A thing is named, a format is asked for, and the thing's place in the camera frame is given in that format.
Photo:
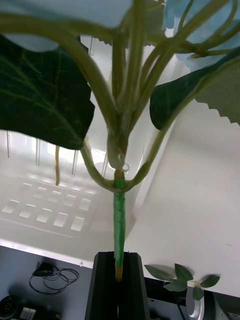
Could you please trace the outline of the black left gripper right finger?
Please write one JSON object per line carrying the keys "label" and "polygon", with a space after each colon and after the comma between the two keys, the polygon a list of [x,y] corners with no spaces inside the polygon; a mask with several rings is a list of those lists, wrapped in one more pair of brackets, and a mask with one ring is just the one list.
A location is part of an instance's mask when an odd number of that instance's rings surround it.
{"label": "black left gripper right finger", "polygon": [[122,281],[119,285],[118,319],[150,319],[142,260],[138,253],[124,253]]}

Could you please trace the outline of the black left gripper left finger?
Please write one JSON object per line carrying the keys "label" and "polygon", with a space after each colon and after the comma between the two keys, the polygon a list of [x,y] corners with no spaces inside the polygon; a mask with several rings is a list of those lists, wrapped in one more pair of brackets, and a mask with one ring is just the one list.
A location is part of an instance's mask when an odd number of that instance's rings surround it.
{"label": "black left gripper left finger", "polygon": [[118,318],[117,283],[114,253],[99,252],[94,257],[85,311],[86,320]]}

